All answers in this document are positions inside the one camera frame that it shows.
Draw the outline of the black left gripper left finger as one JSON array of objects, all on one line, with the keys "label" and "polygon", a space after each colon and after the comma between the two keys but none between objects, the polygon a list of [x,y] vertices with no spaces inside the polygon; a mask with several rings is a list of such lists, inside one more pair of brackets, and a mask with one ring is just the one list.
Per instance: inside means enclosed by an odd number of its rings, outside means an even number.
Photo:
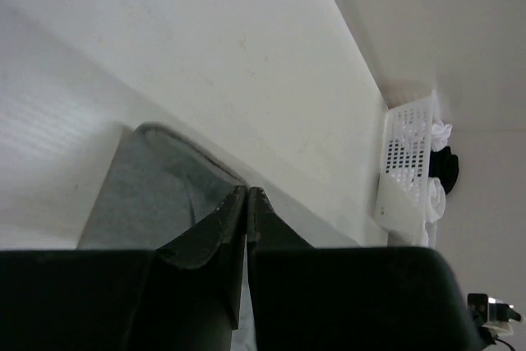
[{"label": "black left gripper left finger", "polygon": [[154,250],[1,255],[4,350],[227,350],[238,327],[247,189]]}]

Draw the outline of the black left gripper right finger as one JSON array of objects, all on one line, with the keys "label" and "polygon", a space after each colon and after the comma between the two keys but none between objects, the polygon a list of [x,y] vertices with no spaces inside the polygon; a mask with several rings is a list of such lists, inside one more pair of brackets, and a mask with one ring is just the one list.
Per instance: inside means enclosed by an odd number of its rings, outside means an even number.
[{"label": "black left gripper right finger", "polygon": [[247,264],[260,350],[480,350],[454,273],[425,247],[316,248],[252,188]]}]

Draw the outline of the grey tank top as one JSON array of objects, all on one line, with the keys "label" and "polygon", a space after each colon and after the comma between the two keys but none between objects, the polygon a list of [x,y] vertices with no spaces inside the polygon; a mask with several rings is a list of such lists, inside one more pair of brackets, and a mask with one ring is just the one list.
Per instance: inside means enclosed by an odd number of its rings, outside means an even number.
[{"label": "grey tank top", "polygon": [[122,329],[126,350],[341,350],[335,260],[347,245],[272,184],[253,187],[183,136],[145,123],[120,143],[81,250],[147,260]]}]

